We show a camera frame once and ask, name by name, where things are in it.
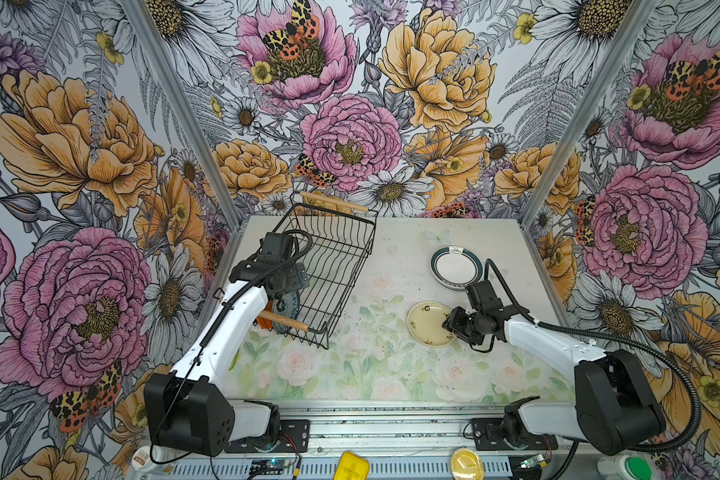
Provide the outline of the teal patterned plate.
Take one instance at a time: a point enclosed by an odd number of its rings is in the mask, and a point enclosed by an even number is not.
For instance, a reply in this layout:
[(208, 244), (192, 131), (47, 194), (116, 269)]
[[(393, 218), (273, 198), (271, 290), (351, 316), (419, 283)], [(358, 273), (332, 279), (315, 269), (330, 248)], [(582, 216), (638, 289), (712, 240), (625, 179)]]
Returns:
[(297, 291), (282, 295), (273, 304), (273, 312), (277, 315), (296, 320), (300, 310), (300, 294)]

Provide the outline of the black wire dish rack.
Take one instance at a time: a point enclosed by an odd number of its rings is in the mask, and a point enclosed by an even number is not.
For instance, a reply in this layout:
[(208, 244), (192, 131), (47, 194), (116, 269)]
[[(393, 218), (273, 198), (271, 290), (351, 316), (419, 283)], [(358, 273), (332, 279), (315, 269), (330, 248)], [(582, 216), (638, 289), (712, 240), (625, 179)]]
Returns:
[(320, 193), (294, 193), (291, 207), (273, 230), (303, 230), (311, 245), (301, 259), (309, 286), (301, 291), (298, 318), (308, 326), (294, 326), (258, 318), (261, 328), (327, 349), (360, 272), (373, 251), (378, 212), (370, 207)]

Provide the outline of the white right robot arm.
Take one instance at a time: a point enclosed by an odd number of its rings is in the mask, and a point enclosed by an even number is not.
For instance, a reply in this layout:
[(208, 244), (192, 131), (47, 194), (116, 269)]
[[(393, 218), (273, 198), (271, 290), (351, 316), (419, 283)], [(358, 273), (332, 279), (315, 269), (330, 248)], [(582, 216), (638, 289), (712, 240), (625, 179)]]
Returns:
[(637, 449), (666, 427), (640, 362), (627, 350), (608, 351), (578, 340), (522, 307), (500, 307), (490, 313), (456, 307), (442, 327), (481, 353), (491, 351), (482, 347), (486, 338), (522, 349), (573, 386), (571, 403), (527, 397), (505, 406), (502, 435), (512, 444), (550, 435), (616, 455)]

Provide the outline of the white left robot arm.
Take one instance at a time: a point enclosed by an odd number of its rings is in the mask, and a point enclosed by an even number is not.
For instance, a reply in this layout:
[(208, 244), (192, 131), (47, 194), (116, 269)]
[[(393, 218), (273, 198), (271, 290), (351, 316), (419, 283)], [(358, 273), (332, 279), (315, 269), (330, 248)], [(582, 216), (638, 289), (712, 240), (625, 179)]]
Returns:
[(254, 321), (261, 317), (292, 330), (311, 328), (266, 309), (269, 297), (255, 281), (236, 280), (223, 292), (200, 338), (167, 374), (144, 387), (150, 445), (148, 458), (167, 465), (190, 454), (215, 457), (237, 441), (271, 447), (280, 441), (279, 408), (229, 399), (226, 375)]

